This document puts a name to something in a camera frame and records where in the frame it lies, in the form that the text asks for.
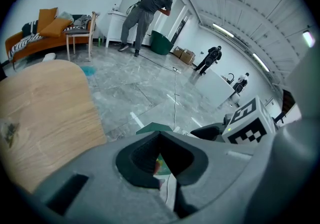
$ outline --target wooden chair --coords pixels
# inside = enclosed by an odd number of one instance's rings
[[[90,30],[87,29],[73,29],[70,31],[67,31],[66,34],[66,51],[68,54],[68,60],[70,61],[70,52],[69,52],[69,38],[72,37],[73,40],[75,40],[75,37],[89,37],[89,62],[91,62],[91,51],[92,51],[92,40],[93,40],[93,32],[95,30],[95,24],[96,24],[96,18],[100,15],[99,12],[94,12],[92,11],[92,19],[91,19],[91,25],[90,25]],[[76,44],[75,41],[73,41],[73,53],[76,54]]]

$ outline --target wooden table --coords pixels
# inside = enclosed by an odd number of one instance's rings
[[[41,62],[0,82],[0,119],[18,123],[12,146],[0,140],[13,182],[29,192],[83,151],[105,143],[83,71],[74,63]]]

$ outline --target black backpack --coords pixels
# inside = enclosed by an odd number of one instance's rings
[[[211,66],[214,61],[218,58],[219,56],[219,50],[215,49],[210,52],[209,56],[205,59],[206,66]]]
[[[248,82],[247,82],[245,79],[243,79],[243,80],[240,82],[240,85],[241,85],[242,87],[245,87],[247,84],[248,84]]]

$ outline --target orange cushion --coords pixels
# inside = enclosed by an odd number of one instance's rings
[[[44,37],[60,37],[62,31],[70,24],[70,20],[63,18],[56,18],[44,28],[39,35]]]
[[[52,9],[40,9],[39,10],[39,18],[38,18],[38,26],[36,28],[37,32],[41,32],[44,28],[46,28],[51,22],[55,19],[57,13],[57,7]]]

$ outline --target green trash bin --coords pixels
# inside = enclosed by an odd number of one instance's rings
[[[151,50],[157,54],[167,55],[174,45],[166,38],[166,36],[153,30],[151,33]]]

